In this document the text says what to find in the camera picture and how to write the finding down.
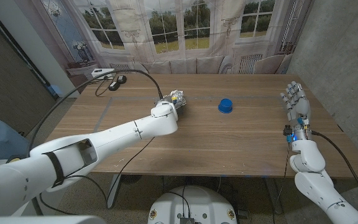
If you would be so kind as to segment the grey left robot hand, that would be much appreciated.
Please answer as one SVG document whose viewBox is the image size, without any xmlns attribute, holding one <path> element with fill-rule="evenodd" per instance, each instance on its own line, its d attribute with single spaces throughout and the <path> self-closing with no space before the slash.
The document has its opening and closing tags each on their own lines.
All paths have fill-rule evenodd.
<svg viewBox="0 0 358 224">
<path fill-rule="evenodd" d="M 166 95 L 162 99 L 158 99 L 154 102 L 154 106 L 162 103 L 171 103 L 176 110 L 186 105 L 186 100 L 183 96 L 170 96 Z"/>
</svg>

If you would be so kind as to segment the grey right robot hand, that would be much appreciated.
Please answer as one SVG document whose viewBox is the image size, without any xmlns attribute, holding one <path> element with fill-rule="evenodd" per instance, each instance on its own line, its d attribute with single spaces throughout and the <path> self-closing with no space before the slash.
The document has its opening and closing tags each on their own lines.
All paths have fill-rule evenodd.
<svg viewBox="0 0 358 224">
<path fill-rule="evenodd" d="M 283 135 L 287 142 L 297 140 L 311 140 L 311 108 L 309 100 L 300 83 L 292 81 L 285 89 L 286 93 L 281 93 L 280 97 L 287 108 L 287 119 L 283 130 Z"/>
</svg>

